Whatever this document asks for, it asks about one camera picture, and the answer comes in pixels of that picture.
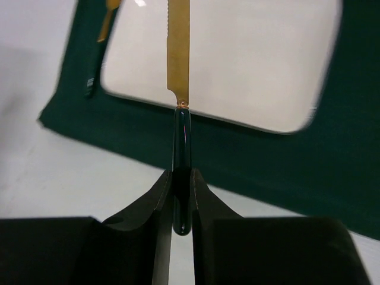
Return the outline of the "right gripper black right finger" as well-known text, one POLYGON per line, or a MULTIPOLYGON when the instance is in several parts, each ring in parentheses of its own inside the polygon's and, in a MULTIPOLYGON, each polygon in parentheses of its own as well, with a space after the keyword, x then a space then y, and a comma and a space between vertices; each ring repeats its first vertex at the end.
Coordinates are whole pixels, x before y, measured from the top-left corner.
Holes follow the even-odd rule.
POLYGON ((350 234, 326 217, 242 217, 190 175, 197 284, 369 284, 350 234))

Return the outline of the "dark green cloth placemat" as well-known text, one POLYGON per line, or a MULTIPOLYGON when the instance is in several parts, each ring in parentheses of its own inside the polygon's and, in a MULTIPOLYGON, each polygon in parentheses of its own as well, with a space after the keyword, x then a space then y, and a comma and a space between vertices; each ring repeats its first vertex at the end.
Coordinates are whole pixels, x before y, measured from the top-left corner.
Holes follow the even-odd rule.
MULTIPOLYGON (((61 75, 40 122, 64 136, 155 167, 172 165, 173 111, 85 87, 106 12, 78 1, 61 75)), ((379 2, 344 1, 326 87, 310 127, 266 134, 193 116, 192 162, 206 181, 379 238, 379 2)))

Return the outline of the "white rectangular plate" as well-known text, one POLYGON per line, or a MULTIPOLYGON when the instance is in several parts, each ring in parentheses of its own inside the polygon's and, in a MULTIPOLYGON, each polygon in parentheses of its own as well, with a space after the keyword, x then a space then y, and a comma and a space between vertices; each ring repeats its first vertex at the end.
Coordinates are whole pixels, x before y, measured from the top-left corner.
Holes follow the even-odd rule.
MULTIPOLYGON (((278 134, 307 127, 322 96, 341 1, 192 1, 189 107, 278 134)), ((100 82, 115 96, 174 107, 166 1, 124 1, 100 82)))

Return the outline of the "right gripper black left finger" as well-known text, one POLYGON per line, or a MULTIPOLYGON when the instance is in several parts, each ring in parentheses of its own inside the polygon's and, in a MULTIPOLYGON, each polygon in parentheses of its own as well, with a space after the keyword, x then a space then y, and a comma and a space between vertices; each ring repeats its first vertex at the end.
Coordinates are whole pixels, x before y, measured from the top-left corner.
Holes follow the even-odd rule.
POLYGON ((172 174, 107 218, 1 220, 2 284, 167 284, 172 174))

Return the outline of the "gold fork dark green handle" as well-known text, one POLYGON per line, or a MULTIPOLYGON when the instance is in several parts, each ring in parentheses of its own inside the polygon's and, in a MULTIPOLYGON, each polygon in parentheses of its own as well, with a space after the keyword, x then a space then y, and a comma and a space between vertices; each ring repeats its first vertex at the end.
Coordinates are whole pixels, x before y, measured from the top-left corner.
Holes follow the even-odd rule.
POLYGON ((97 83, 100 77, 100 71, 103 65, 103 58, 106 51, 109 33, 112 28, 113 14, 120 7, 122 0, 105 1, 106 13, 103 18, 102 26, 96 40, 96 45, 91 50, 90 63, 87 69, 87 78, 85 83, 85 98, 91 98, 96 92, 97 83))

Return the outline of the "gold knife dark green handle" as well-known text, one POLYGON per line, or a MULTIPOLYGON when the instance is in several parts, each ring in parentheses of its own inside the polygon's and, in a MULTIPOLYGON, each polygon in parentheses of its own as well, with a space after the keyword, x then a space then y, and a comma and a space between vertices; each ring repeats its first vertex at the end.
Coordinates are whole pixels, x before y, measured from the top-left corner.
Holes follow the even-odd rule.
POLYGON ((176 97, 174 111, 172 188, 173 230, 180 236, 191 231, 189 209, 191 114, 189 111, 190 2, 167 2, 167 89, 176 97))

